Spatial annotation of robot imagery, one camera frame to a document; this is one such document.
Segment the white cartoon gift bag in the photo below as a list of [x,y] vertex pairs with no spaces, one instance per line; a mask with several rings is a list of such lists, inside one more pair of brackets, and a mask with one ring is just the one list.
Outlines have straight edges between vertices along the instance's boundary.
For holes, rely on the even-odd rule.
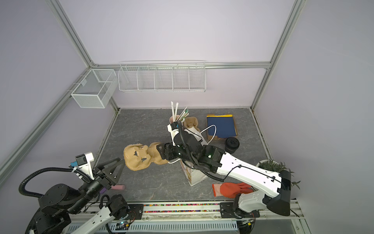
[[[168,125],[168,131],[170,132],[172,143],[168,146],[168,161],[173,161],[174,159],[180,159],[182,169],[188,179],[189,185],[194,186],[208,176],[202,171],[198,170],[192,162],[189,161],[189,157],[185,156],[186,151],[184,149],[181,137],[179,136],[179,129],[177,122],[173,122]],[[185,128],[182,126],[182,130],[185,132],[184,139],[188,147],[192,147],[195,142],[199,145],[208,145],[207,141],[203,138],[202,134],[193,126],[191,128]]]

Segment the single pulp cup carrier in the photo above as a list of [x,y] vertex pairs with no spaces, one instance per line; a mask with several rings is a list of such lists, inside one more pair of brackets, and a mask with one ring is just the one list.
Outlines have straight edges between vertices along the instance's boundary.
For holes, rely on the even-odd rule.
[[157,150],[160,142],[151,143],[149,146],[143,144],[132,144],[125,147],[123,151],[126,166],[132,171],[140,171],[148,168],[152,163],[156,165],[168,164],[162,159]]

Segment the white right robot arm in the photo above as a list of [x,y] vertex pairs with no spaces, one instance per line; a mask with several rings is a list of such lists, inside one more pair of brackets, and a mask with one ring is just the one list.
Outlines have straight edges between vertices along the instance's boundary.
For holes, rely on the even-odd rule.
[[203,145],[194,135],[178,133],[171,143],[156,146],[164,160],[180,159],[186,165],[210,178],[223,181],[234,178],[256,188],[251,194],[240,193],[235,198],[234,212],[251,213],[268,209],[275,214],[289,216],[291,213],[291,172],[265,170],[235,158],[225,150]]

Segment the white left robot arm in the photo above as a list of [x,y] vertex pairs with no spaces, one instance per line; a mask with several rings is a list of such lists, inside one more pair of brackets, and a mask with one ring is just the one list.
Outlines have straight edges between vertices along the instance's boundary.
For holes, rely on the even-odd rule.
[[[33,172],[19,185],[23,196],[38,199],[39,208],[26,227],[27,234],[61,234],[70,223],[71,215],[76,215],[103,189],[115,186],[126,165],[120,158],[91,166],[91,152],[76,156],[69,168],[47,167]],[[26,190],[27,183],[39,174],[46,172],[73,173],[83,180],[83,185],[74,189],[60,183],[51,187],[45,194]]]

